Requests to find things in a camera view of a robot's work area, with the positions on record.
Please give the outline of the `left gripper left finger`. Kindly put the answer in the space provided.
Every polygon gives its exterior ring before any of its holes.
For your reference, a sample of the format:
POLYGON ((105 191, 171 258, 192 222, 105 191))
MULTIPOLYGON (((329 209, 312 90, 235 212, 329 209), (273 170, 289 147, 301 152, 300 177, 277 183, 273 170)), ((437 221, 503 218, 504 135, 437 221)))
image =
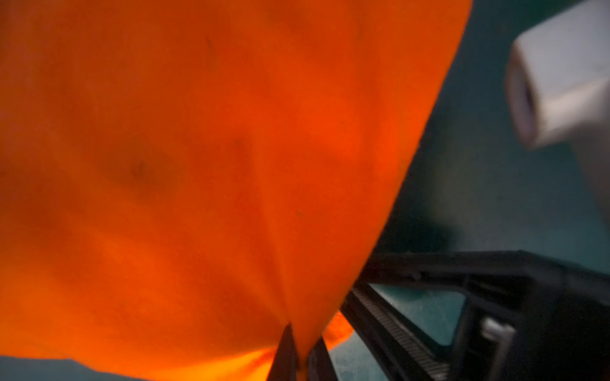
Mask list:
POLYGON ((297 381, 298 352, 292 325, 288 324, 281 335, 267 381, 297 381))

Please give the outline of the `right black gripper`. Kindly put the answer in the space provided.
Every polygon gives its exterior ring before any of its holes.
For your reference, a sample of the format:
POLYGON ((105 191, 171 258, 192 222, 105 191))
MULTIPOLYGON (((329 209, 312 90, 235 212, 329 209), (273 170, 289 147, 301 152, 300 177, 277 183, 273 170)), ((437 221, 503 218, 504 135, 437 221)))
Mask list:
POLYGON ((607 380, 609 276, 524 251, 371 257, 364 284, 466 296, 449 380, 607 380))

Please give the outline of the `orange t shirt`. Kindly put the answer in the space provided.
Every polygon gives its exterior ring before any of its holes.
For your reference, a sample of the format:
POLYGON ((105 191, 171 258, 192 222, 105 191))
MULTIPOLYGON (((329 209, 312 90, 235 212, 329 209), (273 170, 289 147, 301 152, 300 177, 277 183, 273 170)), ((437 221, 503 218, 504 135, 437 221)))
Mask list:
POLYGON ((4 1, 1 353, 262 380, 352 329, 468 1, 4 1))

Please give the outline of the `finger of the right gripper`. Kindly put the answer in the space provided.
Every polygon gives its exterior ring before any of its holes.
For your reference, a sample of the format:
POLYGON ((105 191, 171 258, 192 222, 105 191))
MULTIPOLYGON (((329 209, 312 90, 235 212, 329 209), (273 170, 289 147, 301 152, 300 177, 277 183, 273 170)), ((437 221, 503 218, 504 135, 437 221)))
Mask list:
POLYGON ((389 380, 449 379, 449 348, 435 342, 370 285, 353 287, 341 312, 389 380))

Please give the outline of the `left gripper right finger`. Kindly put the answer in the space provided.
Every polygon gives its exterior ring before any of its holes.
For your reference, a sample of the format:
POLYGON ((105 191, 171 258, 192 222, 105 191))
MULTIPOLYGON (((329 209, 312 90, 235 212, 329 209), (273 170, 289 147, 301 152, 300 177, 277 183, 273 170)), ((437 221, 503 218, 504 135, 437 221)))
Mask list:
POLYGON ((338 381, 323 338, 319 338, 308 355, 308 381, 338 381))

